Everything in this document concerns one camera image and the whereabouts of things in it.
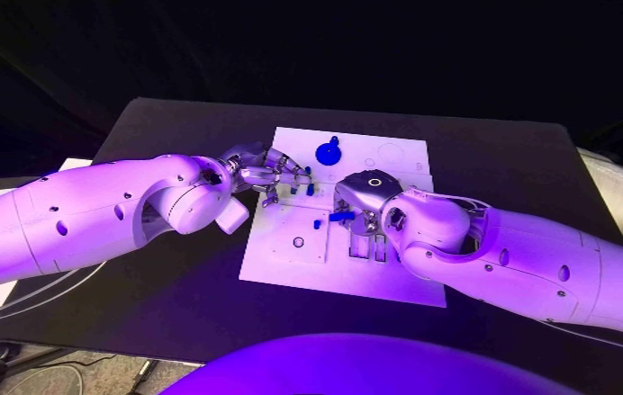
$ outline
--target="black tabletop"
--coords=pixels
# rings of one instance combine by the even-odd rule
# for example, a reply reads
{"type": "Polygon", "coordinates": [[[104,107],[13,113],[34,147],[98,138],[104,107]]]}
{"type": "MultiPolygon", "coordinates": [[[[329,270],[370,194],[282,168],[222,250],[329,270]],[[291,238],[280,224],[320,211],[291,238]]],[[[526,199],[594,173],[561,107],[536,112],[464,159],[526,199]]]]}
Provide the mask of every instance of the black tabletop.
{"type": "MultiPolygon", "coordinates": [[[[549,123],[137,99],[95,163],[161,153],[216,157],[241,142],[269,143],[278,126],[424,139],[440,193],[539,215],[620,243],[565,129],[549,123]]],[[[256,198],[251,191],[239,194],[252,215],[256,198]]],[[[440,309],[241,281],[249,230],[246,221],[231,236],[215,225],[187,236],[164,233],[112,259],[70,293],[0,320],[0,337],[206,362],[278,337],[380,334],[486,355],[585,392],[623,389],[623,348],[568,335],[450,288],[440,309]]],[[[40,282],[20,281],[17,292],[40,282]]]]}

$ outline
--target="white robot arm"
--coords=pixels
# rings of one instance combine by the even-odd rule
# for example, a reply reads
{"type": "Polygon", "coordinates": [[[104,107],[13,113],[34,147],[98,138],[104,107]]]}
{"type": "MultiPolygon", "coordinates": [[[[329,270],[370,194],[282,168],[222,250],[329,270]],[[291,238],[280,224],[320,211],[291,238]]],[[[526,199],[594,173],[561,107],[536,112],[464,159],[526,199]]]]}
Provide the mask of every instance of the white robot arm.
{"type": "Polygon", "coordinates": [[[336,185],[334,210],[353,207],[343,226],[383,234],[421,278],[532,319],[623,331],[623,247],[473,199],[404,192],[379,170],[336,185]]]}
{"type": "Polygon", "coordinates": [[[0,283],[101,263],[167,230],[216,221],[231,234],[249,216],[231,194],[252,188],[267,205],[278,182],[295,187],[310,177],[261,143],[218,159],[163,155],[42,177],[0,196],[0,283]]]}

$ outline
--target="white board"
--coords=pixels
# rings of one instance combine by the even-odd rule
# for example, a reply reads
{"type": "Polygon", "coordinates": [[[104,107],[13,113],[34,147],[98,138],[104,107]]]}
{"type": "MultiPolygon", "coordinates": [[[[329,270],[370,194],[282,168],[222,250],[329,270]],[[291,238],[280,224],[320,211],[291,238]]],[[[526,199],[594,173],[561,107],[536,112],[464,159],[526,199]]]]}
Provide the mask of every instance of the white board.
{"type": "Polygon", "coordinates": [[[442,284],[409,274],[391,245],[375,253],[375,240],[355,237],[352,244],[347,230],[329,222],[334,184],[352,173],[378,168],[405,189],[415,185],[432,191],[425,141],[277,128],[272,148],[311,167],[316,191],[307,196],[301,186],[291,194],[290,186],[281,184],[278,204],[267,208],[259,195],[239,279],[445,307],[442,284]],[[334,166],[323,166],[316,149],[333,136],[342,159],[334,166]]]}

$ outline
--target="black backdrop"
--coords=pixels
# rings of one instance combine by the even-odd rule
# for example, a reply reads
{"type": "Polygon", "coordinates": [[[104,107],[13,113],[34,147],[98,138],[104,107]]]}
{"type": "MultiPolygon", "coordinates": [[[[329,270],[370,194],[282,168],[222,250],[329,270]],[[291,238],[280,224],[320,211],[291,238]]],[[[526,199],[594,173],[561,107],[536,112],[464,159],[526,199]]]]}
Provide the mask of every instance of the black backdrop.
{"type": "Polygon", "coordinates": [[[1,175],[167,99],[559,122],[621,152],[623,0],[0,0],[1,175]]]}

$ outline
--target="floor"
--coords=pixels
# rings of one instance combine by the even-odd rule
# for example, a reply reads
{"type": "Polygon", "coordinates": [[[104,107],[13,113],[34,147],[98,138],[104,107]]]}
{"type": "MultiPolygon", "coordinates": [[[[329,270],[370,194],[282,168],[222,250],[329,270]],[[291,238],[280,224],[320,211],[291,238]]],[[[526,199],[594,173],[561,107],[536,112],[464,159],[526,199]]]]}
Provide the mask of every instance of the floor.
{"type": "MultiPolygon", "coordinates": [[[[79,361],[85,364],[102,357],[109,357],[101,353],[75,352],[60,357],[47,364],[66,361],[79,361]]],[[[125,395],[132,388],[137,372],[145,362],[145,358],[115,355],[96,364],[83,367],[73,364],[83,377],[83,395],[125,395]]],[[[158,362],[151,376],[141,383],[137,392],[141,395],[158,394],[186,374],[196,370],[194,366],[174,362],[158,362]]],[[[0,395],[79,395],[78,377],[68,368],[53,368],[33,376],[17,388],[17,384],[40,370],[29,370],[8,377],[0,383],[0,395]]]]}

